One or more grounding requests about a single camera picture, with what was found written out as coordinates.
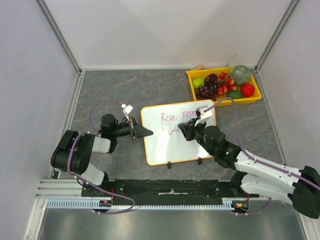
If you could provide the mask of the white purple marker pen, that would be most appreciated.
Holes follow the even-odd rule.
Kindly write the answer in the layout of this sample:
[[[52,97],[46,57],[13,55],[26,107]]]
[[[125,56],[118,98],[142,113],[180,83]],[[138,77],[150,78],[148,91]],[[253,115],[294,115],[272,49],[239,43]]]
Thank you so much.
[[[173,132],[176,132],[176,131],[180,131],[180,128],[179,127],[176,127],[172,130]]]

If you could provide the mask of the yellow-framed whiteboard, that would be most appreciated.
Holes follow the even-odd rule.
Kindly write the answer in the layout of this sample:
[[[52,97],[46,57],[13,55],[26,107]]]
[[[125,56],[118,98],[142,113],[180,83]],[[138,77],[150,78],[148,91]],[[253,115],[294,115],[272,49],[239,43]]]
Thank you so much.
[[[142,126],[153,131],[153,135],[144,138],[146,161],[151,166],[193,161],[211,156],[196,142],[186,141],[178,124],[196,118],[196,109],[214,105],[212,100],[180,102],[142,108]]]

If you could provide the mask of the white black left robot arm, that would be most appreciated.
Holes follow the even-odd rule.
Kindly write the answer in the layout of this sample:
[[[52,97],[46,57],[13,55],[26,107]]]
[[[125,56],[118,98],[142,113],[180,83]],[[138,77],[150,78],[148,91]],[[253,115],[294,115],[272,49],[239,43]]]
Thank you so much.
[[[108,190],[108,174],[90,163],[92,153],[111,154],[120,137],[138,139],[154,133],[133,117],[119,123],[112,114],[102,116],[100,127],[98,135],[67,130],[54,150],[50,163],[53,168],[79,176],[87,185],[91,183]]]

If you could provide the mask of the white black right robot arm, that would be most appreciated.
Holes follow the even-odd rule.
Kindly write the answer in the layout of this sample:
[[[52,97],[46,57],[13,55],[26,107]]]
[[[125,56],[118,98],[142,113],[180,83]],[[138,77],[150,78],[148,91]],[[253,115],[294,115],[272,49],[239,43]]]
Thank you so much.
[[[320,175],[313,167],[299,169],[258,157],[227,141],[217,126],[196,124],[195,119],[178,128],[187,141],[196,141],[220,166],[235,170],[230,180],[235,195],[281,200],[306,217],[320,217]]]

